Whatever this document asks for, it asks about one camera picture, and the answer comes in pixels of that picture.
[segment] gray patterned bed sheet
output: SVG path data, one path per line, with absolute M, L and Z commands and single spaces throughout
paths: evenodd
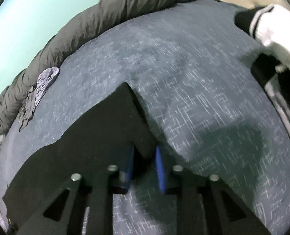
M 125 81 L 179 164 L 218 174 L 271 234 L 284 234 L 290 139 L 250 74 L 263 49 L 234 25 L 241 9 L 214 0 L 179 4 L 122 23 L 68 57 L 28 126 L 19 132 L 17 118 L 3 142 L 4 217 L 2 196 L 27 158 Z M 159 193 L 154 171 L 113 201 L 114 234 L 176 234 L 176 198 Z

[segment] bed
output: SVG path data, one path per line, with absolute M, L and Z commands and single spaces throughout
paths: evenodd
M 58 140 L 121 82 L 138 94 L 149 127 L 179 164 L 220 177 L 272 235 L 290 227 L 290 138 L 250 73 L 264 48 L 234 25 L 243 7 L 287 0 L 194 0 L 130 19 L 86 42 L 19 132 L 0 151 L 0 209 L 22 164 Z M 162 196 L 155 173 L 114 195 L 114 234 L 176 234 L 176 199 Z

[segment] white sleeve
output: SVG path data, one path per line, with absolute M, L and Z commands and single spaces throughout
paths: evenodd
M 290 70 L 290 11 L 273 5 L 272 11 L 259 16 L 256 40 Z

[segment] triangular cutout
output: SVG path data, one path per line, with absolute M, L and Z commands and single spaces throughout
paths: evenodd
M 228 215 L 228 219 L 231 222 L 246 218 L 246 214 L 242 209 L 235 203 L 235 201 L 225 192 L 221 191 L 222 200 Z
M 64 190 L 57 199 L 44 212 L 44 217 L 52 219 L 56 222 L 61 220 L 62 212 L 65 208 L 66 201 L 69 196 L 69 190 Z

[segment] mint green wall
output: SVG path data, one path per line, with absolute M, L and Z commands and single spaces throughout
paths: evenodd
M 99 0 L 5 0 L 0 7 L 0 93 L 74 15 Z

